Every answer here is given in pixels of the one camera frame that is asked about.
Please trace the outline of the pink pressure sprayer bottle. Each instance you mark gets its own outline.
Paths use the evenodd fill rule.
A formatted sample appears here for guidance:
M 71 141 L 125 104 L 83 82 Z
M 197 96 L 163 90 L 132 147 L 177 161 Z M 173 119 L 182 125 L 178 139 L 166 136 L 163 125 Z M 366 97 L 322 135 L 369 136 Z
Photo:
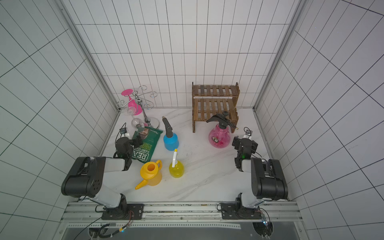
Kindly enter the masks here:
M 227 147 L 230 143 L 230 128 L 238 130 L 236 124 L 233 124 L 229 119 L 229 112 L 224 111 L 219 114 L 213 115 L 206 122 L 218 122 L 216 126 L 209 133 L 209 142 L 210 144 L 218 149 L 223 149 Z

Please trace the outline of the blue spray bottle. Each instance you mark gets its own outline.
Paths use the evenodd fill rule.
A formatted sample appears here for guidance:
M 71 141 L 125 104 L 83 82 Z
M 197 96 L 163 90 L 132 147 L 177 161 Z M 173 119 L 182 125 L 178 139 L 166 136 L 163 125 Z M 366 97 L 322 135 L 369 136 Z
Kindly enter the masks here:
M 162 117 L 163 123 L 166 128 L 166 135 L 164 136 L 165 148 L 168 151 L 174 151 L 179 147 L 178 136 L 173 132 L 173 128 L 166 117 Z

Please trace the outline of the yellow spray bottle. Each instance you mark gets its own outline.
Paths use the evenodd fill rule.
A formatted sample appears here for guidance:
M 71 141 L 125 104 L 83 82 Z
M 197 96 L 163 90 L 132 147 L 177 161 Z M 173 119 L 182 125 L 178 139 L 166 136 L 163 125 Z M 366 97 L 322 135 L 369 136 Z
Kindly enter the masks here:
M 169 165 L 169 172 L 173 178 L 182 177 L 184 174 L 184 171 L 185 171 L 184 165 L 180 161 L 177 160 L 177 154 L 178 154 L 178 150 L 175 149 L 172 162 Z

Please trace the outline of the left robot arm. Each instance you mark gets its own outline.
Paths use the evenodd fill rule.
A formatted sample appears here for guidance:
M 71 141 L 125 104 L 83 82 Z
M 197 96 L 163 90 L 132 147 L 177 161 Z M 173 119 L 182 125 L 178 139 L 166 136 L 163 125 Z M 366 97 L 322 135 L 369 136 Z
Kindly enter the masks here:
M 125 195 L 103 184 L 105 173 L 126 172 L 132 164 L 134 148 L 143 144 L 141 137 L 116 140 L 116 152 L 110 157 L 78 157 L 65 177 L 61 192 L 73 198 L 88 197 L 104 207 L 102 220 L 140 220 L 143 204 L 128 204 Z

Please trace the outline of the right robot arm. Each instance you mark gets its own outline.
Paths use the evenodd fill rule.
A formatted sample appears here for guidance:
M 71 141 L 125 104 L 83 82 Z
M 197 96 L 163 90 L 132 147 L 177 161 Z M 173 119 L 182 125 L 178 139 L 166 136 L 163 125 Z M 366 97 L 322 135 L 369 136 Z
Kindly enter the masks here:
M 261 220 L 268 225 L 270 217 L 260 207 L 265 201 L 286 200 L 288 185 L 280 161 L 254 157 L 258 144 L 250 136 L 234 137 L 232 146 L 237 150 L 236 168 L 251 174 L 251 189 L 240 193 L 233 203 L 220 203 L 218 210 L 224 220 Z

